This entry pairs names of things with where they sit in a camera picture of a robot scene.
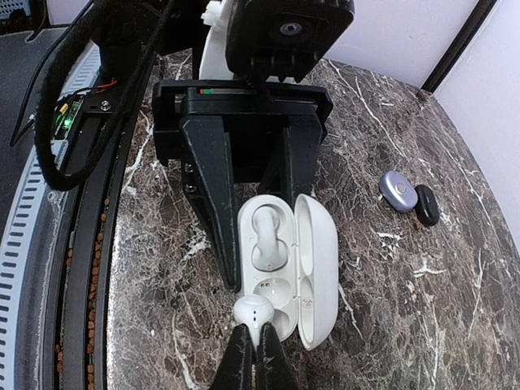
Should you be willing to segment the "black earbud charging case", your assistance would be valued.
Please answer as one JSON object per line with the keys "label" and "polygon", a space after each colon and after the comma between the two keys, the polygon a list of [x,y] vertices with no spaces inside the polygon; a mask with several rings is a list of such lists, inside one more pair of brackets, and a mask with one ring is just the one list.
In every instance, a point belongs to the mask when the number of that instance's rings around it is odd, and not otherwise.
{"label": "black earbud charging case", "polygon": [[440,210],[435,194],[425,184],[417,185],[415,191],[418,195],[418,202],[414,210],[419,222],[427,227],[435,226],[440,220]]}

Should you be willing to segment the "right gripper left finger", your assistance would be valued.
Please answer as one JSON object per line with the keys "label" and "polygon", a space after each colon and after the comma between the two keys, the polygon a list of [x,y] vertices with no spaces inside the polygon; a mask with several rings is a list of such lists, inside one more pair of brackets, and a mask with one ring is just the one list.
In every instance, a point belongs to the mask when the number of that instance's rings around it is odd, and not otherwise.
{"label": "right gripper left finger", "polygon": [[210,390],[250,390],[253,382],[254,343],[245,324],[234,327]]}

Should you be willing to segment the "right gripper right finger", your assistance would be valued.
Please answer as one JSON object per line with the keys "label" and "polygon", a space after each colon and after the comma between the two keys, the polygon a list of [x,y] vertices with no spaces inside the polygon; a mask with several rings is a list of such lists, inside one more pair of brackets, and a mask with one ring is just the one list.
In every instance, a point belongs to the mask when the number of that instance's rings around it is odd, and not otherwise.
{"label": "right gripper right finger", "polygon": [[298,389],[295,372],[271,323],[265,323],[256,349],[256,386],[262,390]]}

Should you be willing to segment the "white earbud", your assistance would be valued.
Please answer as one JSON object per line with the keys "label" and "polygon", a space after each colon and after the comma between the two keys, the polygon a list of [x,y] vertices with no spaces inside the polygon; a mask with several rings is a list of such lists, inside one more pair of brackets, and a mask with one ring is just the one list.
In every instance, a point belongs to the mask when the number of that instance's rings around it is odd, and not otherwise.
{"label": "white earbud", "polygon": [[259,346],[262,327],[273,320],[274,314],[271,302],[256,294],[239,298],[233,306],[235,322],[247,326],[254,347]]}
{"label": "white earbud", "polygon": [[253,227],[258,235],[253,265],[260,271],[274,271],[285,264],[284,247],[277,239],[279,225],[277,213],[269,206],[260,207],[253,215]]}

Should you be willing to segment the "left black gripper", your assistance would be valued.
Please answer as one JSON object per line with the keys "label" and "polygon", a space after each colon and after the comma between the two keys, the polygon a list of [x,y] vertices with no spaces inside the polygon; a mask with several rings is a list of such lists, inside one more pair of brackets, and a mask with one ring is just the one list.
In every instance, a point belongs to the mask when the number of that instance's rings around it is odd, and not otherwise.
{"label": "left black gripper", "polygon": [[163,80],[154,86],[152,107],[157,159],[166,166],[181,156],[184,195],[210,238],[224,286],[236,293],[234,179],[260,182],[258,194],[287,203],[310,194],[330,95],[300,84]]}

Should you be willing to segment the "left black frame post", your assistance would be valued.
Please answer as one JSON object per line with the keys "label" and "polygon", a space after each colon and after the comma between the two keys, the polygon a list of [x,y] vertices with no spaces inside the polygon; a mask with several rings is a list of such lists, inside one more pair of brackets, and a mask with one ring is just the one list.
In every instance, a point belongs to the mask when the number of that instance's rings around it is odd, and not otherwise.
{"label": "left black frame post", "polygon": [[422,90],[425,90],[428,93],[434,93],[438,89],[444,78],[449,74],[458,59],[462,56],[465,49],[471,43],[497,3],[497,0],[477,1],[472,12],[466,19],[466,22],[462,25],[431,74],[422,84]]}

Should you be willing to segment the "purple charging case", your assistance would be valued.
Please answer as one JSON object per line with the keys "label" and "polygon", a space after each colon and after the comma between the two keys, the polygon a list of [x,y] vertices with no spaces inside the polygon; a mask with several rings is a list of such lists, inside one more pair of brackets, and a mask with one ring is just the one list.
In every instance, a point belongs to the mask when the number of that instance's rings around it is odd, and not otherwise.
{"label": "purple charging case", "polygon": [[397,212],[411,212],[418,203],[418,194],[412,184],[398,171],[387,171],[379,181],[379,191]]}

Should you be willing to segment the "white charging case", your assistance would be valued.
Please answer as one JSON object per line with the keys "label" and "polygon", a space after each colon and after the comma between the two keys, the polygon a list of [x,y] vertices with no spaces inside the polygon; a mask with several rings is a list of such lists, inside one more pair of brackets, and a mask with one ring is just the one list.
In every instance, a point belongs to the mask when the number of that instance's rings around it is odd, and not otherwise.
{"label": "white charging case", "polygon": [[[263,206],[279,218],[277,239],[284,247],[285,264],[274,271],[253,265],[258,241],[253,216]],[[272,195],[249,199],[238,214],[240,298],[256,294],[274,306],[271,324],[280,340],[298,332],[305,349],[321,345],[338,315],[339,252],[336,225],[316,199],[300,194],[294,206]]]}

